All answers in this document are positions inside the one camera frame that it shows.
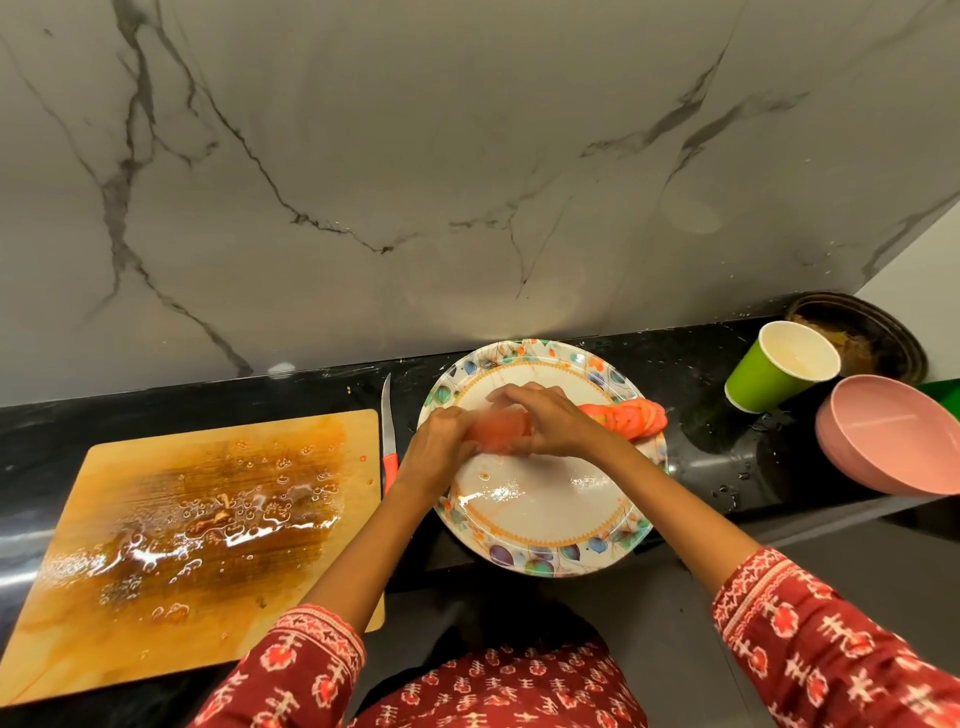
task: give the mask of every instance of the wall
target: wall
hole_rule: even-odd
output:
[[[930,359],[927,378],[960,377],[960,205],[892,260],[857,296],[896,316]]]
[[[0,18],[0,403],[757,313],[960,199],[952,0]]]

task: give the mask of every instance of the plate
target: plate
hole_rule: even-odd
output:
[[[479,409],[504,384],[560,386],[575,404],[643,397],[598,356],[559,341],[489,344],[451,366],[434,384],[418,426],[437,407]],[[662,434],[636,448],[666,467]],[[650,532],[643,514],[601,470],[573,457],[481,454],[457,473],[435,510],[453,534],[504,569],[545,577],[608,567]]]

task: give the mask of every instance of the person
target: person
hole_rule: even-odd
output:
[[[532,416],[533,434],[515,439],[514,453],[583,458],[637,505],[715,595],[713,622],[776,723],[960,726],[960,680],[762,547],[562,390],[507,385],[490,399]],[[339,726],[366,659],[360,635],[420,520],[477,452],[463,441],[476,416],[454,406],[431,413],[370,520],[213,692],[194,725]],[[646,726],[603,641],[584,622],[570,624],[566,640],[494,644],[425,667],[369,699],[348,728]]]

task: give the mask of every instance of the red printed kurta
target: red printed kurta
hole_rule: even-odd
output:
[[[960,681],[920,660],[773,549],[731,576],[713,604],[724,641],[786,728],[960,728]],[[287,612],[213,692],[205,728],[335,728],[366,655],[335,615]],[[348,728],[616,728],[646,716],[604,644],[539,653],[509,646],[431,670]]]

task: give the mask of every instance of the granite countertop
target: granite countertop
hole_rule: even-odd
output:
[[[743,319],[570,343],[610,361],[644,396],[666,407],[668,470],[732,520],[747,522],[875,497],[836,471],[816,446],[813,413],[828,386],[818,385],[795,398],[789,412],[759,421],[737,413],[724,401],[723,382],[768,320]],[[402,459],[431,386],[464,354],[0,409],[4,433],[0,441],[0,641],[6,643],[9,638],[74,477],[92,446],[345,410],[379,410],[383,380],[389,372]],[[660,542],[655,531],[638,549]],[[404,553],[388,591],[451,583],[465,576],[475,580],[499,571],[461,546],[430,514]],[[105,726],[176,725],[222,671],[222,667],[211,667],[168,675],[3,709],[0,716],[5,725],[19,721],[35,725],[40,720],[53,726],[60,720],[76,723],[78,716],[83,716],[82,722]]]

